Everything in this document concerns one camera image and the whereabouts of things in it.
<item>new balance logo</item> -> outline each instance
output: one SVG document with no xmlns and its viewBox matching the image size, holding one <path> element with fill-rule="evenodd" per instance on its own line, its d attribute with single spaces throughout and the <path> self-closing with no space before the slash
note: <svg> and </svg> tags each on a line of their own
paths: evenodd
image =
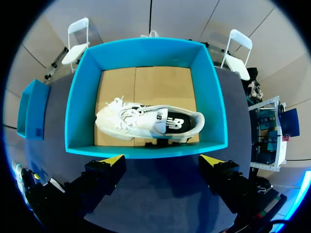
<svg viewBox="0 0 311 233">
<path fill-rule="evenodd" d="M 156 118 L 158 119 L 158 120 L 161 120 L 162 119 L 162 113 L 157 113 L 157 115 L 156 115 Z"/>
<path fill-rule="evenodd" d="M 179 130 L 184 122 L 185 121 L 183 119 L 175 118 L 173 120 L 173 118 L 168 117 L 166 121 L 166 126 L 168 126 L 169 129 Z"/>
</svg>

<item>blue bin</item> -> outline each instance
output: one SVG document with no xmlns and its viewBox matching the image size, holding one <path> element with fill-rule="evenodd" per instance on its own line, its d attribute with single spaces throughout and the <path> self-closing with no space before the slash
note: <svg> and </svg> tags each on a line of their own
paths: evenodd
<svg viewBox="0 0 311 233">
<path fill-rule="evenodd" d="M 17 116 L 17 134 L 26 139 L 43 140 L 44 113 L 50 87 L 37 79 L 23 91 Z"/>
<path fill-rule="evenodd" d="M 200 142 L 158 149 L 95 146 L 95 104 L 102 71 L 152 66 L 190 68 L 197 111 L 205 117 Z M 227 145 L 224 100 L 213 62 L 203 44 L 172 38 L 134 38 L 97 45 L 85 51 L 67 102 L 67 152 L 103 158 L 124 154 L 126 158 L 145 159 L 203 153 Z"/>
</svg>

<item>white sneaker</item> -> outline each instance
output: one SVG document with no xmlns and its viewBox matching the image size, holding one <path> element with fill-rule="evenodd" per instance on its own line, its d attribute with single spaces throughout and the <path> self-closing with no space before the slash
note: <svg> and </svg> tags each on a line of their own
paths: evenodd
<svg viewBox="0 0 311 233">
<path fill-rule="evenodd" d="M 204 127 L 202 113 L 169 105 L 143 106 L 115 98 L 96 114 L 95 123 L 105 134 L 122 139 L 165 138 L 186 143 Z"/>
</svg>

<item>white folding chair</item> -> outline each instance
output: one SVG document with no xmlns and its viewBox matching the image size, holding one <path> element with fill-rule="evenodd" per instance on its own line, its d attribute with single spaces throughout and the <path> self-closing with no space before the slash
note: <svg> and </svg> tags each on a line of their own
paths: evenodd
<svg viewBox="0 0 311 233">
<path fill-rule="evenodd" d="M 241 61 L 240 59 L 227 54 L 231 40 L 234 40 L 234 41 L 238 42 L 240 45 L 249 49 L 249 53 L 247 55 L 245 63 L 243 63 L 243 61 Z M 248 38 L 243 33 L 239 32 L 238 30 L 232 29 L 230 32 L 227 48 L 225 50 L 225 55 L 224 55 L 224 58 L 223 58 L 223 61 L 222 61 L 220 68 L 223 68 L 224 62 L 226 61 L 230 70 L 232 70 L 234 72 L 238 72 L 240 74 L 241 79 L 250 80 L 248 71 L 246 69 L 246 63 L 248 61 L 249 54 L 251 53 L 252 47 L 253 47 L 253 43 L 252 43 L 250 38 Z"/>
<path fill-rule="evenodd" d="M 81 45 L 75 45 L 70 48 L 70 39 L 69 35 L 75 33 L 81 29 L 86 28 L 86 43 Z M 88 41 L 88 18 L 82 18 L 68 27 L 68 48 L 69 52 L 66 54 L 64 59 L 62 60 L 63 65 L 71 65 L 71 71 L 73 72 L 75 69 L 72 67 L 72 63 L 78 60 L 78 58 L 82 55 L 82 53 L 88 48 L 89 41 Z"/>
</svg>

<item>table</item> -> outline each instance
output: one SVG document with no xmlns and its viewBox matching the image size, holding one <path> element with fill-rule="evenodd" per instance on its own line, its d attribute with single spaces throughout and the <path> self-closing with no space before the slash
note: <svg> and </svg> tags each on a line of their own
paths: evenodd
<svg viewBox="0 0 311 233">
<path fill-rule="evenodd" d="M 242 83 L 229 70 L 216 71 L 225 102 L 228 147 L 206 155 L 233 160 L 248 177 L 251 127 Z M 71 182 L 84 171 L 84 164 L 98 159 L 65 152 L 65 112 L 72 77 L 50 84 L 44 140 L 25 143 L 29 168 L 39 174 L 42 182 L 51 177 L 60 183 Z M 220 197 L 211 194 L 197 164 L 198 155 L 127 160 L 127 172 L 114 193 L 105 196 L 85 219 L 119 233 L 218 233 L 229 227 L 236 215 Z"/>
</svg>

